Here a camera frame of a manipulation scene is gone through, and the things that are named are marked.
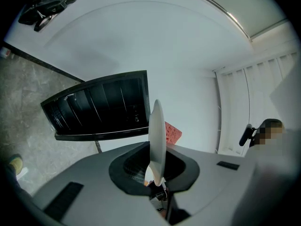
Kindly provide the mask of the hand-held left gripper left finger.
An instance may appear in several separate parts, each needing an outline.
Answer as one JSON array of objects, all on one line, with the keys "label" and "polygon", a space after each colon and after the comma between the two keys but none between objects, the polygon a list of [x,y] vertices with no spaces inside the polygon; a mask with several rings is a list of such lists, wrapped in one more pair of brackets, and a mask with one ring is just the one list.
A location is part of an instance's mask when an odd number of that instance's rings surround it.
[{"label": "hand-held left gripper left finger", "polygon": [[[109,165],[117,157],[142,143],[83,158],[42,186],[33,197],[44,226],[167,226],[168,223],[146,196],[128,195],[112,182]],[[44,212],[70,183],[83,187],[60,221]]]}]

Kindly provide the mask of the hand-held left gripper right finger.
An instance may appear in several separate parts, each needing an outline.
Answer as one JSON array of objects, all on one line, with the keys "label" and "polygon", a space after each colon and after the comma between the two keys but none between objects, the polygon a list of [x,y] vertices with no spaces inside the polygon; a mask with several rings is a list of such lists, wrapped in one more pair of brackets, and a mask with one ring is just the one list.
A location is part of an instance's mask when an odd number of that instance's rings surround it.
[{"label": "hand-held left gripper right finger", "polygon": [[199,175],[184,192],[174,194],[177,205],[192,216],[213,213],[233,216],[251,181],[257,156],[249,149],[244,157],[207,153],[168,145],[191,159],[199,166]]}]

